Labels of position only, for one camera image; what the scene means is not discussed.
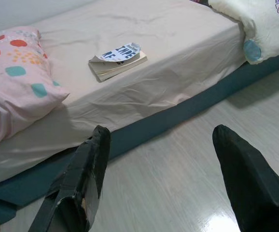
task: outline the white bed sheet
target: white bed sheet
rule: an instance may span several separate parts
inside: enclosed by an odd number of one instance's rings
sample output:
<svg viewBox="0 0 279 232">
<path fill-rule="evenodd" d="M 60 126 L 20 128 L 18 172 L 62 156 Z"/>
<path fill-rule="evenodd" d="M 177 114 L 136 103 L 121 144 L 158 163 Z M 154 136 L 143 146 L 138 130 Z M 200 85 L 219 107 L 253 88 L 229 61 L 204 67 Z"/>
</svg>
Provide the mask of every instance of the white bed sheet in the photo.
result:
<svg viewBox="0 0 279 232">
<path fill-rule="evenodd" d="M 63 105 L 0 143 L 0 181 L 91 136 L 168 109 L 216 84 L 244 61 L 238 23 L 188 0 L 95 0 L 34 24 Z M 99 83 L 87 62 L 128 42 L 148 61 Z"/>
</svg>

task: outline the floral pillowcase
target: floral pillowcase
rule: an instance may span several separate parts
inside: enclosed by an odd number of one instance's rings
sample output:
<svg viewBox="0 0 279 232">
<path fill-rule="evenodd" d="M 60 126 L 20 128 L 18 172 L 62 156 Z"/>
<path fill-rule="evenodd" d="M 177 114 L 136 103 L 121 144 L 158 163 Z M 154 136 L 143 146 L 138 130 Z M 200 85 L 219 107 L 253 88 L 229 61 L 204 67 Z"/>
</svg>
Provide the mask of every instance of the floral pillowcase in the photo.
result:
<svg viewBox="0 0 279 232">
<path fill-rule="evenodd" d="M 33 27 L 0 32 L 0 141 L 47 115 L 68 92 L 52 80 Z"/>
</svg>

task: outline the white pillow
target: white pillow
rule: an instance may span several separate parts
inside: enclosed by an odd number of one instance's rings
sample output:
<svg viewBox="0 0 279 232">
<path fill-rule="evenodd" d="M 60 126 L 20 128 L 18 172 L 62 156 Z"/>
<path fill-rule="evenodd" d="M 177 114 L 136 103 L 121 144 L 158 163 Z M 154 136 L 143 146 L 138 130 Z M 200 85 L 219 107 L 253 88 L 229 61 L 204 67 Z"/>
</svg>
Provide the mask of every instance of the white pillow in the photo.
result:
<svg viewBox="0 0 279 232">
<path fill-rule="evenodd" d="M 209 0 L 217 11 L 241 21 L 250 64 L 279 55 L 279 0 Z"/>
<path fill-rule="evenodd" d="M 39 39 L 32 27 L 0 32 L 0 141 L 47 115 L 69 94 L 51 79 Z"/>
</svg>

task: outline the floor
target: floor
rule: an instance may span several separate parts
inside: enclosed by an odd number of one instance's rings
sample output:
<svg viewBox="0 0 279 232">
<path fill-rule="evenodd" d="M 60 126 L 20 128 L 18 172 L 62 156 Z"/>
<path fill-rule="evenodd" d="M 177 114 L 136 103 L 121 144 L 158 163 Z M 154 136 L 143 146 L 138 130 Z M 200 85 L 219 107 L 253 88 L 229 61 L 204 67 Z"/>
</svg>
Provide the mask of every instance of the floor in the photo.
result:
<svg viewBox="0 0 279 232">
<path fill-rule="evenodd" d="M 239 232 L 214 152 L 225 124 L 279 174 L 279 71 L 108 166 L 92 232 Z M 42 200 L 0 232 L 26 232 Z"/>
</svg>

